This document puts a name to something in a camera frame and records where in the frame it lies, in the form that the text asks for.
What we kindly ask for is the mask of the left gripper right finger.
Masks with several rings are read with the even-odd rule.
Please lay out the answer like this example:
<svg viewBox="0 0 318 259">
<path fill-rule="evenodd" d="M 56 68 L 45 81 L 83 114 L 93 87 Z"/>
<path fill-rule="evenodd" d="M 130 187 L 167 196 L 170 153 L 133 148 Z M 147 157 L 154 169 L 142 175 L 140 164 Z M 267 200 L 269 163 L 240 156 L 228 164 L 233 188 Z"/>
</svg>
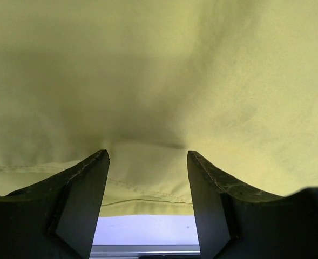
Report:
<svg viewBox="0 0 318 259">
<path fill-rule="evenodd" d="M 278 196 L 187 154 L 202 258 L 318 258 L 318 187 Z"/>
</svg>

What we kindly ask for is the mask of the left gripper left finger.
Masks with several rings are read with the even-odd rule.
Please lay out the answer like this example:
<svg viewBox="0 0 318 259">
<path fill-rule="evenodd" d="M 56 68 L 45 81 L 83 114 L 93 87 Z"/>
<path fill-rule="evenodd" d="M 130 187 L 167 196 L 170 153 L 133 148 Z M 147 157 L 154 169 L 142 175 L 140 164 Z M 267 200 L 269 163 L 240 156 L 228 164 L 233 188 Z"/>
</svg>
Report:
<svg viewBox="0 0 318 259">
<path fill-rule="evenodd" d="M 100 150 L 0 196 L 0 258 L 89 258 L 109 165 Z"/>
</svg>

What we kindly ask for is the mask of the yellow-green trousers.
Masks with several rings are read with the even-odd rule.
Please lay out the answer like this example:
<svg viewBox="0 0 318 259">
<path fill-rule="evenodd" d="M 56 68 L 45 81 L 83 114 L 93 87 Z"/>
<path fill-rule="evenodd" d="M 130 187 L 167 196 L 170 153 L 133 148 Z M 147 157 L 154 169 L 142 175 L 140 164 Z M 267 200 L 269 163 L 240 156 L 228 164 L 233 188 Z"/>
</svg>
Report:
<svg viewBox="0 0 318 259">
<path fill-rule="evenodd" d="M 318 186 L 318 1 L 0 1 L 0 195 L 100 149 L 102 216 L 191 214 L 189 150 Z"/>
</svg>

